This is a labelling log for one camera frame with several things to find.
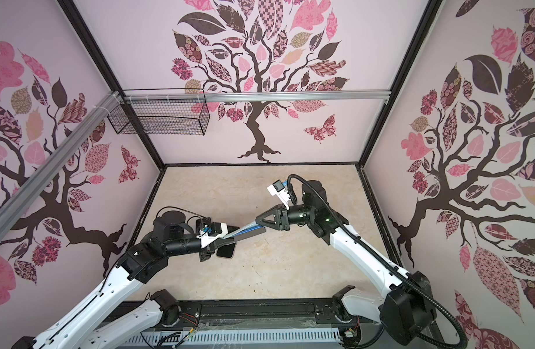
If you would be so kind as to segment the black smartphone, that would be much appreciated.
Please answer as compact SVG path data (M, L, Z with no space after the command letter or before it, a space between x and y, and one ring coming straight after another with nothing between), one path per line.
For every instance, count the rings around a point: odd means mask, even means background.
M253 228L249 228L245 231L241 231L239 234L236 234L235 236L232 236L229 238L230 241L238 242L243 241L245 239L258 236L260 234L264 234L266 232L266 228L262 226L255 226Z

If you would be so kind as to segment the light blue phone case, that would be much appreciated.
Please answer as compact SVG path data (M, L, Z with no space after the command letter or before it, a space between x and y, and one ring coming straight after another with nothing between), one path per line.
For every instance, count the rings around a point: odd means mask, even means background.
M233 238L234 236L237 236L239 234L248 233L248 232L260 229L260 228L262 228L261 225L256 224L256 222L251 222L250 224L245 225L244 227L239 228L236 231L229 233L228 235L225 236L225 238Z

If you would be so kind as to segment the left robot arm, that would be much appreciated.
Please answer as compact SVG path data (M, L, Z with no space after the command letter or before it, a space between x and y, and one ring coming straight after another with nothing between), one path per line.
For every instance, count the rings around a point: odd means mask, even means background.
M189 320L167 290L153 293L135 310L104 321L130 295L169 264L170 257L199 254L206 260L219 248L235 243L241 229L209 218L191 228L182 212L169 211L154 220L154 229L128 249L100 285L56 324L36 337L22 337L14 348L117 348L156 325L173 327Z

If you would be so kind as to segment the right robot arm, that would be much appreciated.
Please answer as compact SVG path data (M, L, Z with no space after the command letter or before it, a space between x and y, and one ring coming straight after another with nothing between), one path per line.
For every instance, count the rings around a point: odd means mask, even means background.
M436 320L436 306L429 301L432 290L428 278L420 272L408 272L361 238L348 220L329 206L320 182L303 183L301 204L297 204L292 187L280 180L267 190L281 202L258 215L257 224L277 231L288 231L291 225L307 226L373 283L376 296L351 289L338 297L347 314L382 324L389 336L403 346L421 337Z

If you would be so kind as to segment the phone in pink case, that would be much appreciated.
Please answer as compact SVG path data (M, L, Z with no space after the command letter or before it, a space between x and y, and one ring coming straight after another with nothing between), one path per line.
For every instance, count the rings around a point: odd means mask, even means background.
M216 251L216 256L219 258L231 259L234 256L236 244L228 244L223 247L219 247Z

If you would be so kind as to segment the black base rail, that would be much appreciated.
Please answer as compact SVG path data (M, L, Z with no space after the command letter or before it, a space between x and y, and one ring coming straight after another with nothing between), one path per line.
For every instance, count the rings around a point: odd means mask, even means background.
M143 302L125 301L104 321L106 324L135 310ZM376 322L349 316L335 298L272 300L182 300L189 320L173 327L156 325L146 331L268 330L333 328L339 330L336 344L244 346L242 348L399 348Z

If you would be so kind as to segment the back aluminium rail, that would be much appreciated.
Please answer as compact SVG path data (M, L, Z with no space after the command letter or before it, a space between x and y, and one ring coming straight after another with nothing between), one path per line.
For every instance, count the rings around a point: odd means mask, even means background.
M307 91L307 92L243 92L243 93L197 93L186 94L151 94L146 91L125 91L126 102L151 102L155 100L172 102L176 100L197 101L204 103L233 102L266 102L266 101L298 101L298 100L388 100L388 90L340 90L340 91Z

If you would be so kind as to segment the aluminium rail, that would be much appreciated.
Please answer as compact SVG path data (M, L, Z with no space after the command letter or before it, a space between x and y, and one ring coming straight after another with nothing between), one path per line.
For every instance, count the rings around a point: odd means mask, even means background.
M204 103L233 102L266 102L266 101L298 101L298 100L388 100L388 90L340 90L340 91L307 91L307 92L243 92L243 93L197 93L186 94L151 94L146 91L125 91L126 102L151 102L155 100L172 102L176 100L197 101Z
M52 152L45 162L20 186L18 192L0 209L0 241L44 191L68 159L122 101L118 92L109 92L80 123L80 125Z

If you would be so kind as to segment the left aluminium rail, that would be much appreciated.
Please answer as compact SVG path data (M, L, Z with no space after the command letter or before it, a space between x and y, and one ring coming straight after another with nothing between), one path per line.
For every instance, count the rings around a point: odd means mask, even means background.
M80 125L52 152L45 162L20 186L18 192L0 209L0 241L44 191L68 159L122 101L118 92L109 92L80 123Z

